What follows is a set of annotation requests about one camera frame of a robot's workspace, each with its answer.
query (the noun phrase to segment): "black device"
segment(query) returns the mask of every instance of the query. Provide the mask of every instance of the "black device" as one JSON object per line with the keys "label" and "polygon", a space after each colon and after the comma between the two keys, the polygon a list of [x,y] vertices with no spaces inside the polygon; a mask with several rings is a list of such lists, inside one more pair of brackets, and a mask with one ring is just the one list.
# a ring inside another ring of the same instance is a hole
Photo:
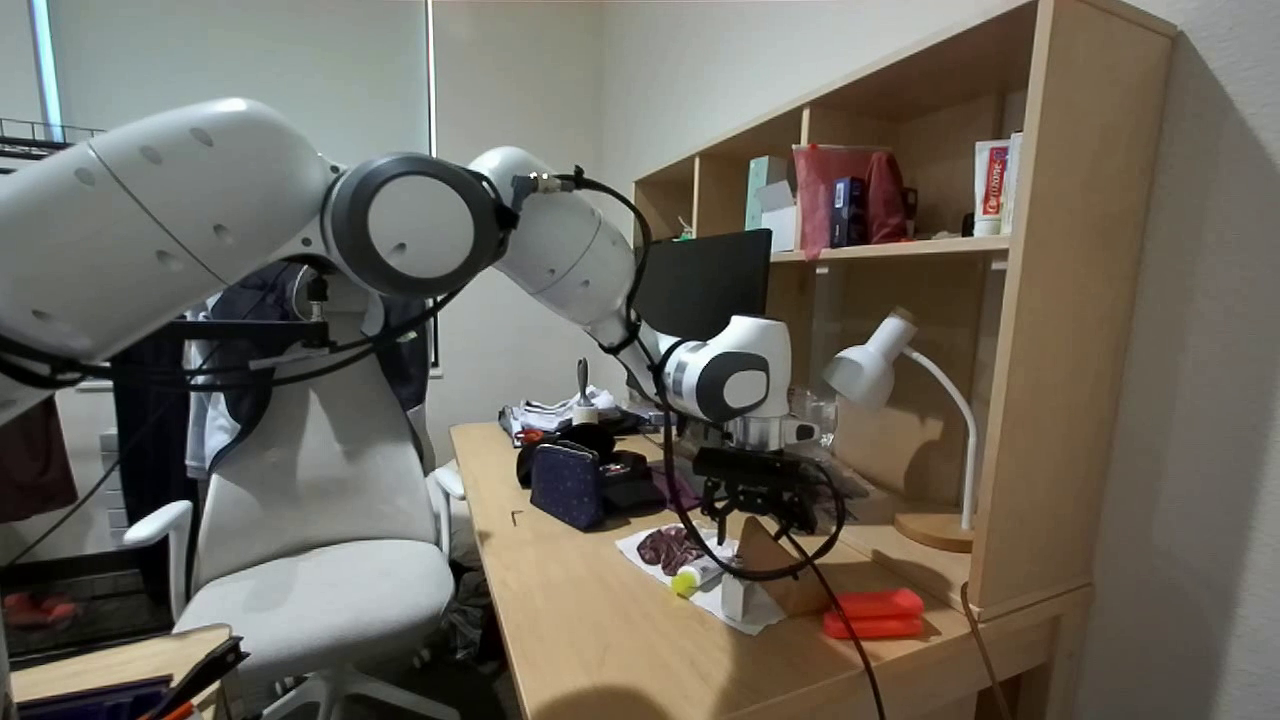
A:
{"label": "black device", "polygon": [[683,339],[712,339],[730,315],[764,315],[772,233],[649,243],[634,310]]}

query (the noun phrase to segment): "desk lamp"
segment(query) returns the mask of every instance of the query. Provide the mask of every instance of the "desk lamp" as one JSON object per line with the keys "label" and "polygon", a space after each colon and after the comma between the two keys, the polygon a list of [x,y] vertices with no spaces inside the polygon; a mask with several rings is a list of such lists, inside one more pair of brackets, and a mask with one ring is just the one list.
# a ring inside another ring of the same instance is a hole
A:
{"label": "desk lamp", "polygon": [[894,527],[919,543],[971,547],[971,481],[975,481],[975,421],[958,387],[925,351],[913,346],[916,325],[902,310],[887,310],[885,325],[865,339],[833,356],[825,381],[857,409],[878,409],[890,390],[890,364],[909,356],[919,364],[963,414],[963,484],[957,510],[901,510]]}

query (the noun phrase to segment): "red object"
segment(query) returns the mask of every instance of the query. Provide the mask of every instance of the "red object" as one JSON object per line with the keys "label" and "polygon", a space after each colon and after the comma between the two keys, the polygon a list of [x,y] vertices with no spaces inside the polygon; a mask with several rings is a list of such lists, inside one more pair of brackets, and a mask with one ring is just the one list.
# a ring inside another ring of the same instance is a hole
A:
{"label": "red object", "polygon": [[887,591],[838,591],[838,607],[853,620],[885,620],[885,614],[925,614],[925,594],[913,588]]}
{"label": "red object", "polygon": [[833,639],[848,639],[838,613],[859,639],[913,639],[927,632],[925,594],[913,588],[838,591],[838,607],[825,614],[825,635]]}
{"label": "red object", "polygon": [[[857,639],[916,639],[927,632],[919,614],[885,614],[885,620],[848,620]],[[848,639],[848,628],[835,613],[825,614],[825,635]]]}

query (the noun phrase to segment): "chair backrest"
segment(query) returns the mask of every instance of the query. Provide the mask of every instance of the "chair backrest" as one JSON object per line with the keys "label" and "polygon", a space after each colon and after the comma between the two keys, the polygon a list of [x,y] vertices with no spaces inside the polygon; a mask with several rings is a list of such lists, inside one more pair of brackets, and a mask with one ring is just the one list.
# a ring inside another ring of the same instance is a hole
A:
{"label": "chair backrest", "polygon": [[191,585],[341,540],[437,543],[427,481],[374,356],[273,390],[207,481]]}

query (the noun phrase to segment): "black cable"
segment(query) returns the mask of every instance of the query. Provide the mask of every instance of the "black cable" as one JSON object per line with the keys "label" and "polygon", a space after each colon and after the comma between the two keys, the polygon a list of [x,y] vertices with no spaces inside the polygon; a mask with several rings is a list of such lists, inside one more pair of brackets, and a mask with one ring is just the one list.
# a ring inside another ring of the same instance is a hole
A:
{"label": "black cable", "polygon": [[[626,344],[639,344],[639,339],[634,339],[634,335],[639,335],[634,290],[639,290],[639,278],[645,278],[645,269],[649,269],[653,227],[649,227],[645,213],[639,213],[622,193],[615,193],[615,188],[583,176],[583,166],[574,166],[570,176],[554,176],[554,180],[567,182],[570,193],[604,193],[604,197],[612,197],[612,201],[622,202],[622,207],[634,215],[634,223],[639,223],[634,271],[630,271],[630,289],[626,289],[626,297],[622,297],[622,298],[626,298],[626,325],[630,325],[630,329],[626,329],[626,335],[622,335],[615,346],[604,346],[604,344],[598,344],[608,356],[615,356],[615,351],[622,351]],[[768,573],[728,562],[718,550],[712,550],[712,543],[703,540],[703,530],[691,524],[687,508],[679,505],[679,486],[676,486],[676,435],[673,435],[673,414],[676,414],[676,409],[666,402],[666,385],[663,385],[663,364],[673,358],[676,346],[666,346],[663,358],[653,358],[653,351],[639,344],[639,351],[645,351],[645,358],[649,358],[653,387],[657,387],[657,411],[660,411],[660,421],[663,421],[663,484],[666,484],[666,496],[673,496],[673,508],[676,508],[679,527],[691,536],[691,543],[696,543],[712,562],[718,562],[718,573],[728,573],[728,576],[734,576],[734,579],[782,579],[782,576],[803,573],[803,561],[782,562],[782,566],[768,566]],[[825,472],[825,481],[828,481],[828,486],[833,486],[835,514],[838,514],[838,521],[835,521],[833,536],[828,536],[813,555],[828,555],[828,550],[835,547],[835,540],[838,540],[838,527],[843,527],[838,486],[835,486],[833,472]]]}
{"label": "black cable", "polygon": [[328,344],[332,356],[337,351],[357,351],[357,356],[332,358],[332,364],[322,364],[316,370],[266,377],[266,381],[199,381],[199,385],[191,385],[196,377],[253,370],[253,367],[196,367],[196,370],[185,370],[188,377],[185,387],[188,390],[283,387],[283,385],[303,385],[303,381],[350,367],[357,358],[371,356],[380,339],[402,335],[402,331],[418,329],[425,321],[441,315],[454,297],[460,297],[460,289],[442,290],[441,298],[430,298],[430,308],[425,308],[413,321],[402,321],[395,329],[382,329],[374,335],[360,335],[360,339],[348,339],[348,344]]}
{"label": "black cable", "polygon": [[283,385],[303,385],[303,381],[316,381],[316,377],[332,377],[341,367],[350,367],[360,364],[362,356],[371,356],[371,344],[344,356],[344,358],[332,358],[322,367],[312,367],[312,370],[295,370],[295,377],[273,377],[273,381],[205,381],[205,385],[178,385],[188,390],[234,390],[234,387],[283,387]]}
{"label": "black cable", "polygon": [[971,604],[969,604],[969,579],[958,585],[958,613],[963,613],[963,620],[969,620],[969,632],[971,632],[975,652],[984,654],[984,673],[989,673],[990,694],[996,694],[996,716],[1000,716],[1000,720],[1012,720],[1012,702],[1006,702],[1003,685],[1000,685],[1000,675],[996,675],[990,646],[989,646],[989,639],[984,639],[984,632],[979,632],[979,622],[975,622],[975,614],[971,614]]}
{"label": "black cable", "polygon": [[[803,566],[815,576],[815,585],[828,591],[833,607],[838,613],[838,594],[835,594],[828,573],[815,566],[815,555],[809,555],[803,543],[801,543],[791,530],[787,530],[787,543],[796,547],[796,555],[803,561]],[[853,620],[848,620],[843,613],[838,613],[838,622],[843,622],[843,632],[848,632],[848,639],[853,639],[853,646],[857,646],[857,654],[859,654],[859,664],[865,664],[865,673],[867,673],[872,698],[874,698],[874,716],[885,720],[885,692],[878,692],[878,675],[874,675],[874,664],[872,664],[872,654],[867,654],[867,645],[857,635],[857,628],[853,628]]]}

